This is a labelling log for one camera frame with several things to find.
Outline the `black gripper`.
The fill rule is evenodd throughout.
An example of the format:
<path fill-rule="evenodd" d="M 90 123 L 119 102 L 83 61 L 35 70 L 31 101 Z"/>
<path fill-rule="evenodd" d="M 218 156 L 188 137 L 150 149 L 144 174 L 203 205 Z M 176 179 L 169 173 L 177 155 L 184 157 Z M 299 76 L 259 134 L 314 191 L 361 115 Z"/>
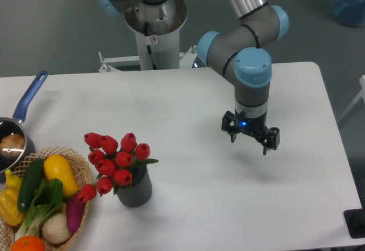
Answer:
<path fill-rule="evenodd" d="M 234 114 L 226 111 L 222 117 L 221 130 L 230 136 L 234 143 L 238 133 L 258 138 L 263 146 L 263 155 L 270 150 L 276 150 L 280 144 L 280 130 L 277 127 L 266 127 L 267 112 L 256 118 L 246 118 L 244 112 Z"/>

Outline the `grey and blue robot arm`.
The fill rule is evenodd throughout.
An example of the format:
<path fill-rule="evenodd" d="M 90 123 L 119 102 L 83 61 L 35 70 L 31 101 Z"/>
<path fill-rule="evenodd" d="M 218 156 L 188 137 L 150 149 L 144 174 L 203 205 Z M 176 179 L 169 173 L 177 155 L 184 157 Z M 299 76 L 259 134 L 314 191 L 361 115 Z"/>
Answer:
<path fill-rule="evenodd" d="M 110 16 L 123 15 L 135 33 L 142 70 L 178 68 L 180 29 L 187 18 L 183 0 L 97 0 Z M 289 18 L 267 0 L 230 0 L 239 26 L 227 34 L 210 31 L 196 54 L 234 87 L 235 111 L 222 118 L 221 128 L 231 139 L 239 133 L 256 139 L 264 151 L 279 146 L 279 129 L 266 126 L 272 77 L 271 56 L 264 47 L 282 37 Z"/>

